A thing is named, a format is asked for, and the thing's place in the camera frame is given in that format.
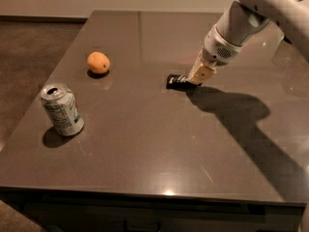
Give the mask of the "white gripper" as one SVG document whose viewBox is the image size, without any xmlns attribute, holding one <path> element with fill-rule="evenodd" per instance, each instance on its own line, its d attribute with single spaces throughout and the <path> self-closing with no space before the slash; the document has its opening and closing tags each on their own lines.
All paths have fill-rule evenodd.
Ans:
<svg viewBox="0 0 309 232">
<path fill-rule="evenodd" d="M 187 81 L 196 85 L 216 74 L 215 66 L 228 65 L 240 52 L 242 45 L 230 43 L 213 26 L 205 36 L 202 50 L 199 51 Z"/>
</svg>

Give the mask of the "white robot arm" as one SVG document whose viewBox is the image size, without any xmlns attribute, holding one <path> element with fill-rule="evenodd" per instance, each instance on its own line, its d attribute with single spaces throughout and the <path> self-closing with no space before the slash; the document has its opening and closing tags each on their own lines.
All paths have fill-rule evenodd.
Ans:
<svg viewBox="0 0 309 232">
<path fill-rule="evenodd" d="M 270 22 L 309 60 L 309 0 L 235 0 L 205 36 L 187 81 L 199 85 L 212 77 Z"/>
</svg>

